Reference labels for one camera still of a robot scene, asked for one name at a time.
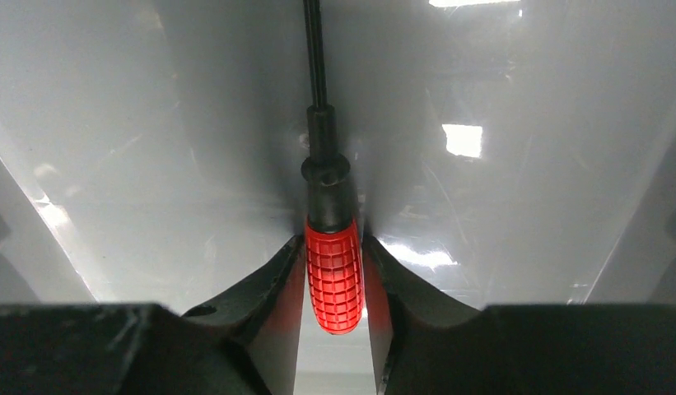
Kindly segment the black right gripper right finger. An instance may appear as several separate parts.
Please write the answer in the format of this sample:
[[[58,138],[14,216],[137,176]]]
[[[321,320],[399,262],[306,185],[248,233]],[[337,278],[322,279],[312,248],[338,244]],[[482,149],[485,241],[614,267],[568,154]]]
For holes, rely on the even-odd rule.
[[[474,309],[363,240],[379,394],[676,394],[676,307]]]

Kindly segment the red handled screwdriver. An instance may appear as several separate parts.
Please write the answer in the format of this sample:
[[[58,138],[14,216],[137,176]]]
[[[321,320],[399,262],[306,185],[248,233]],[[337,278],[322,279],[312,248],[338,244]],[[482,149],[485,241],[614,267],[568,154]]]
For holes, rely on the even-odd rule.
[[[352,206],[348,159],[339,151],[335,108],[328,101],[320,3],[303,3],[311,104],[306,110],[310,154],[301,166],[307,182],[305,258],[312,308],[333,335],[351,332],[364,305],[361,246]]]

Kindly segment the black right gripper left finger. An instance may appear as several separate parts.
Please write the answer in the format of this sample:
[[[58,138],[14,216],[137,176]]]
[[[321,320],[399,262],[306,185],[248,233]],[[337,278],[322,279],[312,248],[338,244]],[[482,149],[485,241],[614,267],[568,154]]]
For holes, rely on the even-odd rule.
[[[185,314],[158,304],[0,305],[0,394],[291,394],[305,245]]]

